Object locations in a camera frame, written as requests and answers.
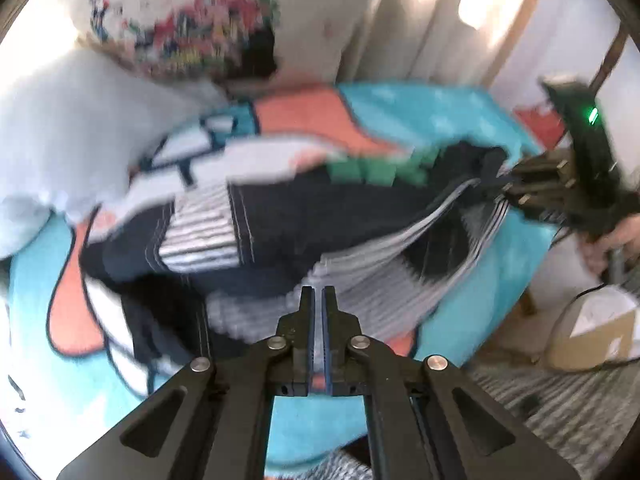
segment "pile of clothes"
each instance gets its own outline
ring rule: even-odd
[[[198,186],[88,243],[81,269],[119,295],[148,366],[237,356],[297,309],[303,285],[333,285],[341,309],[388,340],[413,331],[497,231],[507,206],[488,189],[505,160],[463,140]]]

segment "white pillow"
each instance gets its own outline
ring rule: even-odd
[[[30,197],[79,222],[126,193],[129,165],[162,135],[225,104],[207,82],[164,86],[75,48],[0,94],[0,200]]]

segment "bed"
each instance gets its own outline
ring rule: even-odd
[[[323,91],[339,97],[335,106],[343,106],[341,112],[347,110],[351,121],[375,142],[411,149],[468,137],[480,145],[505,148],[512,164],[523,151],[538,149],[529,134],[480,89],[388,83],[344,84]],[[221,150],[216,166],[220,178],[245,171],[239,169],[240,159],[233,153],[244,153],[242,163],[251,171],[286,174],[290,160],[311,148],[340,150],[344,148],[341,144],[351,142],[350,126],[335,130],[333,139],[300,134],[303,130],[299,128],[273,142],[259,135],[255,108],[255,104],[244,103],[216,111],[217,117],[234,117],[236,129],[244,132],[241,142],[252,143],[246,150],[238,151],[243,144]],[[200,125],[200,118],[194,118],[172,136],[191,135]],[[552,235],[550,228],[509,212],[477,265],[421,322],[415,358],[438,353],[457,365],[464,364],[524,291]],[[126,331],[118,319],[110,319],[117,313],[103,308],[96,316],[95,310],[87,310],[82,276],[70,277],[65,272],[69,261],[77,257],[78,237],[84,237],[79,229],[53,216],[12,261],[12,358],[7,372],[23,399],[13,388],[14,403],[3,403],[1,418],[26,462],[43,480],[55,478],[70,460],[135,408],[150,381],[149,374],[130,358],[126,345],[114,336],[118,330]],[[63,278],[66,284],[75,283],[75,288],[60,296]],[[151,389],[167,377],[153,376]],[[303,472],[365,432],[359,398],[277,398],[266,473],[292,476]]]

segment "striped cloth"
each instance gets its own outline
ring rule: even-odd
[[[291,480],[373,480],[373,471],[352,456],[338,450],[315,468]]]
[[[456,194],[447,199],[451,204]],[[358,317],[363,333],[388,340],[413,331],[438,302],[475,266],[507,212],[506,202],[476,205],[462,212],[470,248],[465,261],[442,279],[416,275],[401,256],[443,212],[444,205],[403,232],[370,240],[347,251],[324,254],[303,282],[286,296],[270,300],[232,298],[216,292],[207,298],[209,325],[219,333],[249,343],[273,335],[278,320],[298,309],[300,290],[311,285],[335,287],[340,309]],[[314,365],[321,371],[322,334],[316,333]]]
[[[226,185],[176,197],[158,254],[173,272],[225,269],[240,264]]]

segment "white fabric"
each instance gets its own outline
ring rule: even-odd
[[[210,84],[162,86],[72,50],[0,94],[0,200],[33,198],[79,222],[125,195],[129,165],[152,143],[224,104]]]
[[[200,121],[184,124],[171,135],[172,156],[181,158],[191,152],[191,139],[201,132]],[[193,188],[205,189],[225,182],[280,182],[292,179],[296,174],[296,161],[305,153],[325,153],[328,158],[342,154],[336,146],[315,137],[294,134],[282,137],[238,137],[229,139],[223,152],[211,153],[191,162],[194,177]],[[158,155],[153,163],[162,161]],[[176,164],[151,173],[139,173],[132,180],[124,197],[105,202],[102,213],[108,213],[109,221],[94,222],[89,240],[103,240],[120,225],[140,211],[163,202],[169,202],[188,190]]]
[[[108,337],[117,341],[123,350],[133,355],[133,336],[122,309],[122,299],[103,282],[84,276],[84,288],[95,317]]]

